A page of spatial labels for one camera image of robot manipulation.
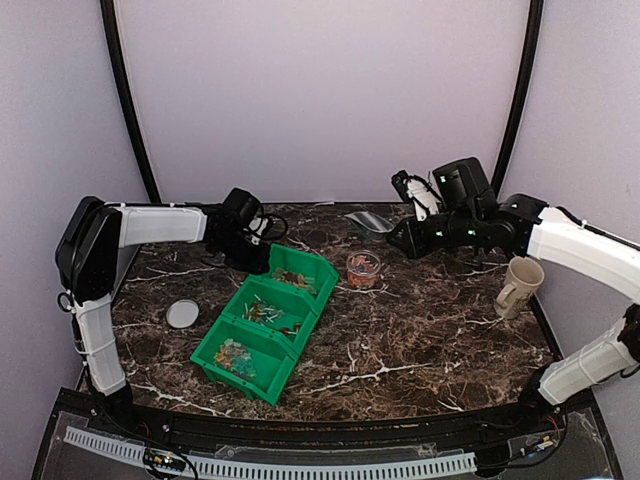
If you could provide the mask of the green three-compartment candy bin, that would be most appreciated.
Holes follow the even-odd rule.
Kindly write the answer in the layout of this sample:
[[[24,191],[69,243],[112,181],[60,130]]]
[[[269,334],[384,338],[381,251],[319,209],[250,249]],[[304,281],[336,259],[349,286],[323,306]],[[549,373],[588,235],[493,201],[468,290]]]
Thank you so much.
[[[266,272],[245,279],[190,360],[275,406],[338,281],[326,258],[272,245]]]

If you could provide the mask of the silver metal scoop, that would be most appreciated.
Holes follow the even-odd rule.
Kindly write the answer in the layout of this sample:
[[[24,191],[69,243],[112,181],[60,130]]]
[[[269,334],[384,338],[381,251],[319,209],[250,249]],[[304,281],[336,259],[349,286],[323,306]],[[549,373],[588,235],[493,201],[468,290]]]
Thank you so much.
[[[371,241],[384,241],[394,225],[378,214],[369,211],[357,211],[345,215],[345,218],[363,235]]]

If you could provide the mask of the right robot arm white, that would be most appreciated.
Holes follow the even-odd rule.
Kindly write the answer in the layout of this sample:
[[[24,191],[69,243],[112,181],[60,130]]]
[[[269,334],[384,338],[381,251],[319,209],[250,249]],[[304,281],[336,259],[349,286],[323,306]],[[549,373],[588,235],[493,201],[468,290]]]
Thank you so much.
[[[429,191],[403,193],[413,209],[388,233],[388,243],[417,260],[434,252],[501,251],[509,262],[535,262],[545,272],[516,299],[517,283],[496,294],[497,316],[538,299],[560,359],[534,371],[510,413],[521,434],[534,432],[552,410],[639,366],[639,245],[579,219],[564,207],[514,194],[477,211],[471,200],[447,207]]]

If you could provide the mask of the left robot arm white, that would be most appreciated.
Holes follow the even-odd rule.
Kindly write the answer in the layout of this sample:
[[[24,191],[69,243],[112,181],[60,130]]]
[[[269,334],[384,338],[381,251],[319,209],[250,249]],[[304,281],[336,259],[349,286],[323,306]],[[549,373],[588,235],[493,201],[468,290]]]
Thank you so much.
[[[111,317],[121,250],[156,243],[202,243],[226,266],[261,274],[269,269],[273,222],[252,194],[235,188],[218,204],[107,203],[86,196],[55,252],[63,294],[77,324],[80,355],[92,385],[106,397],[125,389]]]

